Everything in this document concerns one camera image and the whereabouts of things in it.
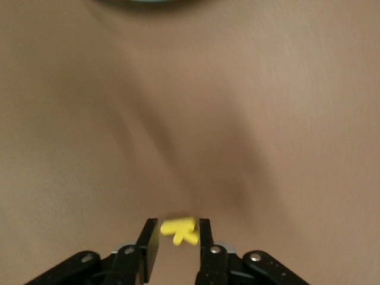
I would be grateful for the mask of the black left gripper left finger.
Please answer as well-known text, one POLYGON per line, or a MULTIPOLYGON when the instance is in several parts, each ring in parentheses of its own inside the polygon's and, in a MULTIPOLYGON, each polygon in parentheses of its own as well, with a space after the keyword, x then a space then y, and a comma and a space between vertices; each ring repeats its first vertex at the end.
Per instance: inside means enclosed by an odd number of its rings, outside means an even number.
POLYGON ((158 248, 158 220, 150 218, 136 242, 118 246, 104 259, 94 251, 78 252, 28 284, 146 284, 158 248))

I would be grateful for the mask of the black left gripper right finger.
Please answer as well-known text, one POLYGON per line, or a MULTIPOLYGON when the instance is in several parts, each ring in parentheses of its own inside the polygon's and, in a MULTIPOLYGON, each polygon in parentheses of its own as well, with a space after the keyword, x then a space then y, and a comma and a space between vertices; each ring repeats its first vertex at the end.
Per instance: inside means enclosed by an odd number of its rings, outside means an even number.
POLYGON ((200 268, 196 284, 302 284, 302 279, 270 254, 254 250, 239 257, 230 243, 215 242, 211 223, 199 220, 200 268))

